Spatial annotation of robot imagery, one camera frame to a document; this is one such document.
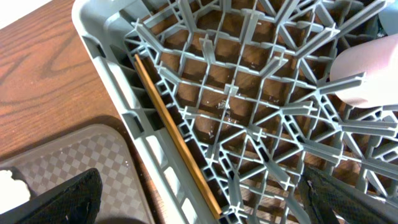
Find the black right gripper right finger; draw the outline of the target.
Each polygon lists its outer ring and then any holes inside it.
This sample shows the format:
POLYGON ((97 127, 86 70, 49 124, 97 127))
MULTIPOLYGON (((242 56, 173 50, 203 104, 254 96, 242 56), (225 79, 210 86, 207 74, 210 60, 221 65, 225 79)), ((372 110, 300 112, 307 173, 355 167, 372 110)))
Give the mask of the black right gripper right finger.
POLYGON ((348 223, 397 223, 396 208, 322 170, 304 168, 298 189, 309 223, 338 223, 337 216, 348 223))

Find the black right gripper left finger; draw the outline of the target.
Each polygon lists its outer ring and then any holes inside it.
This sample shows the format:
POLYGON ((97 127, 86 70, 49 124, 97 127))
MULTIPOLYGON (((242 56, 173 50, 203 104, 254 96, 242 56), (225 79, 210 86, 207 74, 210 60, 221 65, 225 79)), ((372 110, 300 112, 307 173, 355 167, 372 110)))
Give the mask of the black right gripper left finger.
POLYGON ((103 183, 90 168, 1 215, 1 223, 94 223, 103 183))

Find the wooden chopstick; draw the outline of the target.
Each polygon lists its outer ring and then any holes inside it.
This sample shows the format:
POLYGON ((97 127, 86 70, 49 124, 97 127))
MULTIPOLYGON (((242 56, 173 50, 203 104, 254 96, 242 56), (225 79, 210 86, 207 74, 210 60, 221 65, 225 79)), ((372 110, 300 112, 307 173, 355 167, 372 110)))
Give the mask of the wooden chopstick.
POLYGON ((181 158, 183 159, 186 167, 188 168, 191 176, 193 177, 200 193, 202 194, 205 202, 210 209, 212 215, 216 220, 221 218, 222 210, 218 205, 218 202, 215 199, 210 187, 208 186, 203 174, 201 173, 200 168, 195 162, 189 148, 186 145, 186 142, 180 131, 178 130, 176 124, 174 123, 168 109, 166 108, 164 102, 162 101, 154 83, 150 79, 150 76, 142 63, 139 54, 134 55, 135 61, 134 64, 137 66, 137 72, 140 76, 142 83, 144 84, 162 122, 164 123, 167 131, 172 138, 181 158))

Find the pink plastic cup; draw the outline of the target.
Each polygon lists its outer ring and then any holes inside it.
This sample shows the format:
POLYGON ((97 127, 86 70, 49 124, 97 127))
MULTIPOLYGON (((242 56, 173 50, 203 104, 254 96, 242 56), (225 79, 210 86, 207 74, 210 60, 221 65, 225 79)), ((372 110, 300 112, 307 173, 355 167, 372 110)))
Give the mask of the pink plastic cup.
POLYGON ((330 80, 364 73, 360 86, 336 92, 357 108, 397 103, 397 35, 372 40, 344 50, 334 60, 330 80))

